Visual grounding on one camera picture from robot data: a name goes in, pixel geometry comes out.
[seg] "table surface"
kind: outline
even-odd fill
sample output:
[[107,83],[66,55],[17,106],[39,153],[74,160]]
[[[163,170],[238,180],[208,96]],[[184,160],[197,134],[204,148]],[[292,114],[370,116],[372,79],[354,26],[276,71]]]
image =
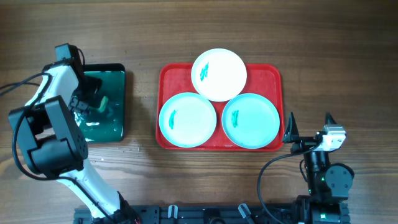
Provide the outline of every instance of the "table surface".
[[[356,173],[352,223],[398,220],[398,5],[391,1],[2,1],[0,85],[55,61],[53,48],[79,46],[87,63],[127,70],[126,137],[90,144],[100,175],[132,205],[258,205],[257,175],[289,152],[176,152],[155,140],[159,72],[226,48],[247,63],[282,74],[285,120],[300,133],[322,128],[326,111],[347,131],[332,162]],[[35,93],[23,86],[0,100],[0,223],[71,223],[83,203],[57,182],[24,177],[11,155],[8,112]],[[267,202],[307,194],[301,157],[273,164],[263,177]]]

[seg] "wooden table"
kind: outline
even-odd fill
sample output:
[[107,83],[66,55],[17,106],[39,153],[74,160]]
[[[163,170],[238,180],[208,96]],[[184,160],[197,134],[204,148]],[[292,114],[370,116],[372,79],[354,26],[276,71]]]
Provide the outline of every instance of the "wooden table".
[[[273,153],[175,152],[155,140],[160,69],[226,48],[282,74],[285,120],[314,135],[330,111],[347,140],[333,153],[356,173],[352,223],[398,221],[398,13],[382,1],[5,1],[0,6],[0,85],[55,61],[53,48],[79,46],[87,63],[120,62],[128,71],[127,133],[90,144],[89,159],[136,205],[259,204],[257,175]],[[24,177],[11,156],[8,112],[32,97],[24,86],[0,100],[0,223],[71,223],[83,203],[57,182]],[[307,194],[301,157],[264,174],[267,202]]]

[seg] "light blue plate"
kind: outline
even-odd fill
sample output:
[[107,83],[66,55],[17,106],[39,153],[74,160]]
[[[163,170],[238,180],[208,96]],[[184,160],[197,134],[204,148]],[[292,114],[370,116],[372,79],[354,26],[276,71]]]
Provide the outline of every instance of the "light blue plate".
[[229,101],[221,119],[227,137],[246,149],[259,149],[274,140],[279,131],[279,114],[263,96],[246,93]]
[[163,136],[179,147],[196,147],[205,143],[216,124],[213,105],[196,93],[180,93],[171,97],[159,114]]

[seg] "teal mark on plate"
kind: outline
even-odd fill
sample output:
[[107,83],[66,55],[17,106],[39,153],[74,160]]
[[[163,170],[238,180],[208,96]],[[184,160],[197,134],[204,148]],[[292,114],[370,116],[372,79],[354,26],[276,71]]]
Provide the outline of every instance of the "teal mark on plate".
[[232,125],[234,126],[234,128],[238,126],[238,114],[239,110],[232,112]]
[[207,62],[207,64],[203,67],[203,69],[201,70],[200,73],[200,81],[203,81],[206,77],[207,77],[207,71],[209,69],[209,63]]
[[169,119],[169,126],[170,128],[173,130],[174,128],[174,116],[175,116],[175,110],[172,112],[172,114],[170,115],[170,119]]

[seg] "plate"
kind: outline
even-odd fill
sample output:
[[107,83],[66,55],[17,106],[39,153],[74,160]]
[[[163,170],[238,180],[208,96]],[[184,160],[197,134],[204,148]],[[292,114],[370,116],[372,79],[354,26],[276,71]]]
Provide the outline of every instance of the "plate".
[[280,121],[275,106],[269,100],[246,93],[226,104],[221,124],[232,142],[246,149],[258,149],[274,140]]
[[178,147],[196,147],[205,143],[216,124],[213,105],[196,93],[180,93],[171,97],[159,114],[160,131]]
[[242,59],[226,49],[212,49],[201,54],[191,71],[196,91],[215,102],[237,96],[243,90],[247,77]]

